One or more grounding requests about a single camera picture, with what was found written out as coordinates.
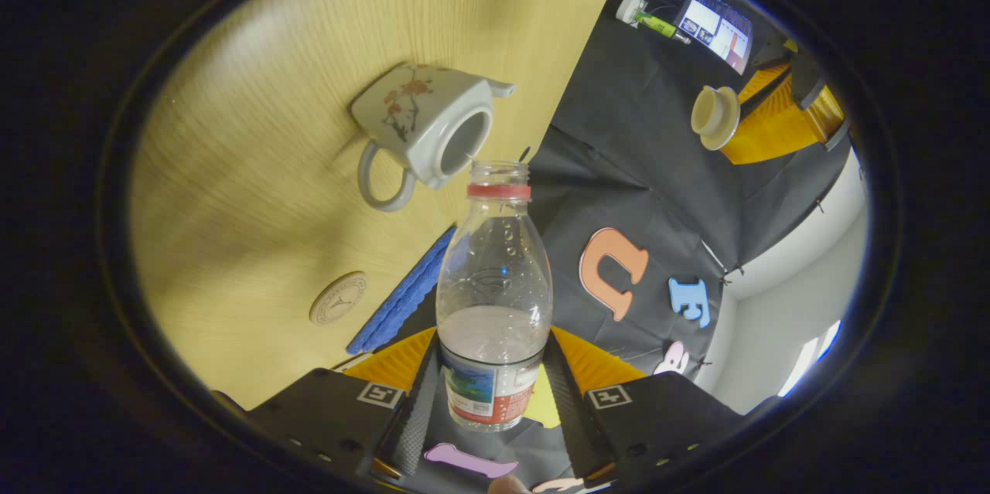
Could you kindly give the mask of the computer monitor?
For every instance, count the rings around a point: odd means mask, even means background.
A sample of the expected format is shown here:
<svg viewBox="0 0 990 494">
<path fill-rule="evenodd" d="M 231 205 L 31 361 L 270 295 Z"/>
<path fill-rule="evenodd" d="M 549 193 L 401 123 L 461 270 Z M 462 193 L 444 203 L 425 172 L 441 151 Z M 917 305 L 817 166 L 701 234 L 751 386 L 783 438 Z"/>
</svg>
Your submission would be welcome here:
<svg viewBox="0 0 990 494">
<path fill-rule="evenodd" d="M 736 73 L 745 73 L 756 42 L 754 26 L 732 5 L 724 0 L 683 0 L 673 25 Z"/>
</svg>

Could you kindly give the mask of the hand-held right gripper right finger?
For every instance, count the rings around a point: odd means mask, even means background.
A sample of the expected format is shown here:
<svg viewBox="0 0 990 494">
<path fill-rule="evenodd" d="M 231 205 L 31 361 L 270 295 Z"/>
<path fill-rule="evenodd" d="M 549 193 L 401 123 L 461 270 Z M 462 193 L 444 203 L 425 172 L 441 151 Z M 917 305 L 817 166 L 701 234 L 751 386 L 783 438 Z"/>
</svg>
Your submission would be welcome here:
<svg viewBox="0 0 990 494">
<path fill-rule="evenodd" d="M 547 375 L 573 472 L 586 481 L 667 479 L 745 424 L 682 375 L 646 375 L 558 326 Z"/>
</svg>

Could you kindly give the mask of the white floral teacup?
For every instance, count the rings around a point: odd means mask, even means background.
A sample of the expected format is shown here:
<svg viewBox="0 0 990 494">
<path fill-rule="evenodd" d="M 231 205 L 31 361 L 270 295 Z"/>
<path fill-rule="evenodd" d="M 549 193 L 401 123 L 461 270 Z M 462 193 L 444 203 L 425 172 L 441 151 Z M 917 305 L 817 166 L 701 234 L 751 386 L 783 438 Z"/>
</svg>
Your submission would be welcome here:
<svg viewBox="0 0 990 494">
<path fill-rule="evenodd" d="M 493 103 L 515 84 L 448 67 L 403 63 L 371 83 L 350 104 L 351 117 L 368 137 L 357 167 L 358 189 L 369 206 L 399 211 L 421 183 L 446 186 L 473 162 L 493 127 Z M 370 187 L 379 152 L 402 169 L 398 191 L 375 197 Z"/>
</svg>

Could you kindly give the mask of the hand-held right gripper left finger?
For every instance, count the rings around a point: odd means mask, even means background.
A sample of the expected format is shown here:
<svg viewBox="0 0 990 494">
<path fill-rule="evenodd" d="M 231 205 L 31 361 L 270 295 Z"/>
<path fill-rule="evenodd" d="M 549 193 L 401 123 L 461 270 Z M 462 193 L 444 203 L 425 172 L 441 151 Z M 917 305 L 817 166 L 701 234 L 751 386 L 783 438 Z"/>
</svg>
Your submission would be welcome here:
<svg viewBox="0 0 990 494">
<path fill-rule="evenodd" d="M 418 468 L 441 381 L 436 329 L 348 370 L 311 370 L 247 419 L 335 473 L 409 479 Z"/>
</svg>

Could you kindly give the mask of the green drink bottle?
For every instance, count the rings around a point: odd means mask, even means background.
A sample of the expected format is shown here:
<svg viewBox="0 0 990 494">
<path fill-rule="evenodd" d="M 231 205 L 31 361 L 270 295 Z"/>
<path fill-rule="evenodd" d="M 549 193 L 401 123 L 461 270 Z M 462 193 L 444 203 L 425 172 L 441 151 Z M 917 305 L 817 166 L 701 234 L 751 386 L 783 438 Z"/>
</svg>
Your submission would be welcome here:
<svg viewBox="0 0 990 494">
<path fill-rule="evenodd" d="M 647 12 L 637 12 L 636 15 L 634 15 L 634 22 L 636 22 L 637 25 L 646 26 L 648 29 L 654 30 L 658 33 L 658 35 L 677 40 L 683 44 L 691 43 L 690 37 L 686 36 L 682 30 L 675 28 L 672 23 L 662 21 L 662 19 L 659 19 L 657 16 L 647 14 Z"/>
</svg>

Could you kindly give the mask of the black backdrop cloth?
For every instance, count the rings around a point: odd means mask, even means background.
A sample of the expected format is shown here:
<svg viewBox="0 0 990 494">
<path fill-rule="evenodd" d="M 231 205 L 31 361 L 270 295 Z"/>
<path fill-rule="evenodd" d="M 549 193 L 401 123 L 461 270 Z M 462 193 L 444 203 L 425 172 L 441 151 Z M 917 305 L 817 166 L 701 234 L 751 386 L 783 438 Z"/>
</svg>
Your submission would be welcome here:
<svg viewBox="0 0 990 494">
<path fill-rule="evenodd" d="M 739 433 L 851 310 L 869 226 L 859 159 L 848 137 L 753 164 L 704 148 L 699 92 L 738 94 L 756 68 L 664 44 L 617 21 L 619 4 L 605 1 L 530 162 L 554 325 L 689 379 L 745 417 Z"/>
</svg>

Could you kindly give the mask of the round wooden coaster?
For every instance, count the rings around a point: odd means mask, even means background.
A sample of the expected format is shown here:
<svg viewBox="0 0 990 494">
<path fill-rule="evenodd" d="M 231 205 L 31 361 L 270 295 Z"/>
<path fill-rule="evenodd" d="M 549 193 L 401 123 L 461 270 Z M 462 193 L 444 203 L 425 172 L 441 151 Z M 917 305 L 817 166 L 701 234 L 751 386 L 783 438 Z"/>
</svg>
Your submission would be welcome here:
<svg viewBox="0 0 990 494">
<path fill-rule="evenodd" d="M 367 293 L 367 273 L 357 270 L 337 277 L 312 301 L 309 321 L 329 325 L 356 308 Z"/>
</svg>

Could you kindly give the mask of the blue folded towel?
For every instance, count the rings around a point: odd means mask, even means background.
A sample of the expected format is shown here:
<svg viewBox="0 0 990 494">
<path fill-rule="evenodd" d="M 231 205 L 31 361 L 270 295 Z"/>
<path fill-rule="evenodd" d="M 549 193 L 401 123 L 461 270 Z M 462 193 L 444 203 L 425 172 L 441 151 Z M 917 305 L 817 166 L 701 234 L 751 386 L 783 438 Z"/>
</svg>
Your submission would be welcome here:
<svg viewBox="0 0 990 494">
<path fill-rule="evenodd" d="M 438 283 L 443 257 L 455 232 L 455 227 L 446 230 L 420 261 L 414 264 L 396 289 L 350 340 L 346 347 L 349 356 L 373 353 L 397 335 L 407 318 L 417 310 L 418 305 Z"/>
</svg>

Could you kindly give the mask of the clear plastic water bottle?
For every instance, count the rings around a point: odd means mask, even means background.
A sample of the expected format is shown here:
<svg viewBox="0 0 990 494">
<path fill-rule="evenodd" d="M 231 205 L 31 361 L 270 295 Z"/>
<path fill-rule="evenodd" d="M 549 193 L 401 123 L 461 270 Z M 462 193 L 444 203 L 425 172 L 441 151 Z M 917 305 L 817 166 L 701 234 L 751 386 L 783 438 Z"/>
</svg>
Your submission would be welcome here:
<svg viewBox="0 0 990 494">
<path fill-rule="evenodd" d="M 529 215 L 523 162 L 475 162 L 468 212 L 436 284 L 436 335 L 450 417 L 476 433 L 522 421 L 551 331 L 554 286 Z"/>
</svg>

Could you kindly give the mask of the long ceiling light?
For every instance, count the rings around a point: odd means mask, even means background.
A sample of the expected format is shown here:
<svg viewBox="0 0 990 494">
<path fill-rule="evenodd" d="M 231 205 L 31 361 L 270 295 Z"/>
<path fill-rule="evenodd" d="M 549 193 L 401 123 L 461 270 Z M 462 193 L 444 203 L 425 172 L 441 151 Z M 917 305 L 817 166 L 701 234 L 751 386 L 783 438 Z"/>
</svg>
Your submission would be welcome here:
<svg viewBox="0 0 990 494">
<path fill-rule="evenodd" d="M 835 321 L 826 331 L 802 345 L 795 364 L 778 390 L 779 397 L 787 396 L 805 373 L 831 348 L 841 326 L 841 320 Z"/>
</svg>

